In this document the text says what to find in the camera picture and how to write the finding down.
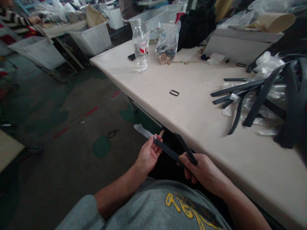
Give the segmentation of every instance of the worker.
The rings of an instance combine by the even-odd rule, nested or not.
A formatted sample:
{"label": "worker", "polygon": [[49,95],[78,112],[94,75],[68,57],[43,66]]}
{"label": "worker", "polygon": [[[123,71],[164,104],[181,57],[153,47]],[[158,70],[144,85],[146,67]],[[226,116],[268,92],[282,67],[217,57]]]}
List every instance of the worker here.
{"label": "worker", "polygon": [[[163,141],[161,135],[155,137]],[[56,230],[232,229],[204,194],[180,182],[147,177],[159,156],[166,154],[161,154],[153,139],[151,136],[142,146],[136,162],[124,175],[95,195],[83,197]],[[235,229],[271,229],[256,206],[208,156],[194,156],[197,165],[190,162],[186,153],[179,156],[189,169],[184,169],[186,179],[193,184],[198,181],[224,200]]]}
{"label": "worker", "polygon": [[40,17],[32,16],[25,19],[12,12],[12,8],[12,0],[0,0],[0,19],[22,38],[36,35],[37,31],[32,26],[42,22]]}

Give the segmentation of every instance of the mobile phone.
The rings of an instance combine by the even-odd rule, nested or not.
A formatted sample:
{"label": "mobile phone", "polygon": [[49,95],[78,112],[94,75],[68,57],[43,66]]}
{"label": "mobile phone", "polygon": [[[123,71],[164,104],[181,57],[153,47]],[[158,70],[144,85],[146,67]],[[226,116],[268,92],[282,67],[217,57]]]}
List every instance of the mobile phone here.
{"label": "mobile phone", "polygon": [[135,53],[129,55],[129,56],[128,56],[128,59],[131,60],[131,61],[135,60]]}

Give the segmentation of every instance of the yellow print on sweatshirt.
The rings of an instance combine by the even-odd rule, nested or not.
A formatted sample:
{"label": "yellow print on sweatshirt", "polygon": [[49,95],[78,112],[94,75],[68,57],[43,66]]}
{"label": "yellow print on sweatshirt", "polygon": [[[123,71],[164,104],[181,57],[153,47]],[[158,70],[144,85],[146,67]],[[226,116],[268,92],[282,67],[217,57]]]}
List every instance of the yellow print on sweatshirt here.
{"label": "yellow print on sweatshirt", "polygon": [[174,207],[177,210],[177,212],[181,212],[182,210],[185,216],[189,219],[193,219],[195,217],[200,230],[206,230],[205,226],[210,226],[214,229],[217,229],[217,227],[214,224],[207,221],[202,215],[200,215],[195,210],[195,206],[187,197],[184,197],[179,193],[176,192],[168,193],[165,198],[165,204],[168,207],[171,206]]}

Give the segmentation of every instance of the gray sweatshirt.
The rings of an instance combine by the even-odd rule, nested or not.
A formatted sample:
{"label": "gray sweatshirt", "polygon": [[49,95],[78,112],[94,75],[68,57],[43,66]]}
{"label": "gray sweatshirt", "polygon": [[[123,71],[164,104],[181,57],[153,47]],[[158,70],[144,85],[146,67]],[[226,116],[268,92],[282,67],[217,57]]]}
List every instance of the gray sweatshirt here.
{"label": "gray sweatshirt", "polygon": [[149,178],[107,222],[94,196],[83,197],[56,230],[199,229],[231,230],[202,193],[170,180]]}

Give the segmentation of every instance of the striped shirt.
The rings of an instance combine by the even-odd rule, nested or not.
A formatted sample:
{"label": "striped shirt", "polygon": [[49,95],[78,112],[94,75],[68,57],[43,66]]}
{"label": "striped shirt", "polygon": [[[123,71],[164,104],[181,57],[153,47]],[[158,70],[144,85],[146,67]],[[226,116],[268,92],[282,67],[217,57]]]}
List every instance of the striped shirt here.
{"label": "striped shirt", "polygon": [[20,37],[28,34],[30,31],[28,26],[32,25],[28,19],[4,9],[0,9],[0,19]]}

